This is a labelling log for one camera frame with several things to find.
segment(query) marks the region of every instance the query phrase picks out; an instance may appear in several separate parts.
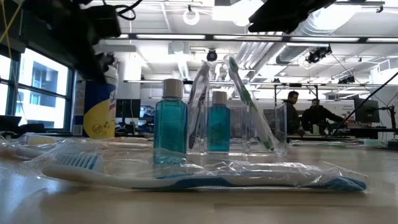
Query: man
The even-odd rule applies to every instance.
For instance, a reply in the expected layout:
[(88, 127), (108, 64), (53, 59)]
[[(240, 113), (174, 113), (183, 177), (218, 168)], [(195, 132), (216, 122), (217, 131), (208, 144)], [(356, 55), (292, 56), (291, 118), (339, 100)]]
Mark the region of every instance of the man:
[(304, 130), (309, 131), (313, 124), (318, 126), (326, 125), (326, 119), (330, 119), (335, 122), (342, 122), (344, 118), (335, 115), (328, 109), (319, 105), (319, 100), (313, 99), (310, 109), (306, 109), (302, 117), (302, 125)]
[(287, 96), (286, 110), (287, 110), (287, 133), (289, 134), (301, 134), (303, 135), (303, 128), (300, 126), (300, 118), (297, 113), (296, 108), (294, 108), (294, 104), (296, 104), (297, 99), (299, 98), (299, 93), (296, 91), (291, 91)]

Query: ceiling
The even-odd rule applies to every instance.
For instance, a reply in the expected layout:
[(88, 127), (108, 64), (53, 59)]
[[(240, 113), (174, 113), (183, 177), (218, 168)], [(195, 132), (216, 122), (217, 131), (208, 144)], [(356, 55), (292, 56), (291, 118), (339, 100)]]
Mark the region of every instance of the ceiling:
[[(120, 4), (126, 1), (107, 0), (108, 4)], [(137, 18), (135, 21), (120, 19), (122, 32), (127, 33), (174, 33), (174, 34), (247, 34), (247, 27), (241, 27), (232, 21), (214, 21), (211, 13), (213, 1), (202, 1), (202, 4), (193, 2), (192, 7), (199, 11), (199, 21), (194, 26), (188, 25), (183, 20), (183, 13), (187, 10), (187, 3), (179, 2), (143, 1), (135, 8)], [(332, 35), (359, 36), (359, 35), (385, 35), (398, 36), (398, 7), (386, 7), (384, 12), (376, 13), (376, 7), (362, 8), (347, 23), (335, 30)], [(147, 40), (104, 40), (102, 45), (135, 45), (145, 64), (142, 66), (142, 75), (172, 74), (178, 70), (177, 62), (169, 56), (169, 43), (172, 41), (147, 41)], [(187, 66), (189, 70), (200, 68), (201, 60), (205, 60), (208, 49), (216, 49), (218, 58), (224, 55), (237, 54), (242, 42), (205, 42), (191, 41)], [(331, 44), (333, 55), (324, 58), (316, 65), (304, 62), (304, 57), (298, 58), (293, 64), (283, 69), (276, 77), (284, 82), (315, 82), (331, 81), (330, 77), (354, 70), (355, 77), (360, 82), (366, 82), (369, 68), (383, 62), (390, 56), (398, 56), (398, 45), (374, 44)]]

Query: bottle cap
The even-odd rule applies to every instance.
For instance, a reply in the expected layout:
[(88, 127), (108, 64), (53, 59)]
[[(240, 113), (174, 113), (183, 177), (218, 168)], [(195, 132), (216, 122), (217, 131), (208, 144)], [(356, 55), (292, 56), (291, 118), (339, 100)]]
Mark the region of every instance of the bottle cap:
[(182, 98), (182, 81), (175, 78), (163, 80), (163, 97)]
[(226, 105), (226, 92), (214, 91), (213, 92), (213, 104)]

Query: white tabletop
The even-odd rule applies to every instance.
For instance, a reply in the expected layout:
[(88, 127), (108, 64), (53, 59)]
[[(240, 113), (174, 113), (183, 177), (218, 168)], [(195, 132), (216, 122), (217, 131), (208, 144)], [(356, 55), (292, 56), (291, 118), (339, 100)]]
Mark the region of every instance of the white tabletop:
[(398, 152), (290, 150), (289, 161), (320, 161), (369, 176), (369, 191), (138, 192), (21, 177), (0, 159), (0, 223), (398, 223)]

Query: small plastic bottle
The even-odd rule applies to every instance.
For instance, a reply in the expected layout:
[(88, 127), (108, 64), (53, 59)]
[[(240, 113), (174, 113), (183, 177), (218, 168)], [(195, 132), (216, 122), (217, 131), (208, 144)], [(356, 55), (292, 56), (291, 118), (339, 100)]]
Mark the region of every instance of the small plastic bottle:
[[(187, 153), (187, 105), (182, 101), (182, 81), (169, 78), (163, 81), (163, 97), (156, 104), (154, 149)], [(156, 164), (170, 163), (167, 156), (155, 155)]]
[(226, 92), (213, 92), (213, 105), (208, 118), (208, 148), (211, 152), (229, 152), (231, 112), (226, 100)]

